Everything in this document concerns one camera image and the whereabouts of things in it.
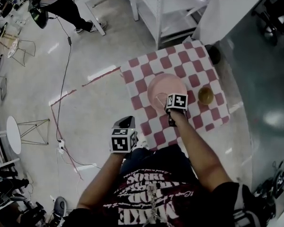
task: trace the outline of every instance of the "table leg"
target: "table leg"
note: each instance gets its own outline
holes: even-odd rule
[[[96,26],[97,30],[100,32],[100,34],[106,35],[106,33],[104,32],[103,28],[101,28],[99,22],[97,21],[96,17],[93,15],[93,13],[91,12],[91,10],[89,9],[89,7],[87,6],[87,4],[85,3],[86,7],[88,8],[88,10],[90,11],[90,15],[91,15],[91,22]]]
[[[136,0],[130,0],[131,6],[132,6],[132,11],[133,11],[133,18],[135,21],[139,20],[139,15],[138,15],[138,9],[137,9],[137,2]]]
[[[5,163],[3,163],[3,164],[0,164],[0,168],[5,167],[5,166],[8,166],[9,164],[12,164],[12,163],[14,163],[14,162],[17,162],[17,161],[19,161],[19,160],[20,160],[20,158],[17,158],[17,159],[14,159],[14,160],[5,162]]]

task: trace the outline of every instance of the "hand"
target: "hand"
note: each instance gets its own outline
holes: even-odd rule
[[[170,110],[170,116],[171,118],[176,122],[176,125],[179,125],[180,123],[187,122],[187,118],[182,113],[179,113],[175,110]]]

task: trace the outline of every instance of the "graphic t-shirt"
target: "graphic t-shirt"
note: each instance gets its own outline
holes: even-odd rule
[[[121,177],[117,188],[93,210],[76,209],[68,226],[233,226],[238,183],[224,183],[207,192],[196,178],[158,169],[137,169]],[[243,187],[245,207],[258,213],[257,201]]]

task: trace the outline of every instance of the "checkered tablecloth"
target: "checkered tablecloth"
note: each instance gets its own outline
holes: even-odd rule
[[[161,73],[177,75],[187,87],[189,123],[198,131],[209,131],[230,119],[224,92],[205,47],[200,41],[149,53],[132,59],[121,67],[138,121],[149,147],[160,149],[180,140],[177,128],[169,127],[168,116],[160,115],[150,104],[147,88]],[[211,104],[198,101],[202,87],[214,93]]]

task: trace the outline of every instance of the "black t-shirt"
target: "black t-shirt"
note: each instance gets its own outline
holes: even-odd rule
[[[165,167],[157,163],[157,169],[149,168],[150,165],[143,164],[139,169],[120,176],[116,187],[103,203],[93,210],[74,210],[67,217],[63,227],[141,227],[151,216],[152,204],[155,205],[158,216],[175,227],[219,224],[234,226],[233,210],[238,183],[221,184],[209,193],[200,185],[193,173],[182,174],[184,171],[181,171],[175,162]],[[154,203],[148,194],[150,184],[156,186]],[[261,226],[265,226],[265,220],[261,218],[261,206],[247,186],[243,186],[243,200],[245,208],[254,212],[259,217]],[[152,220],[150,224],[167,226],[159,220]]]
[[[13,8],[13,5],[9,1],[0,0],[0,10],[3,10],[2,11],[2,17],[6,17],[11,12],[12,8]]]

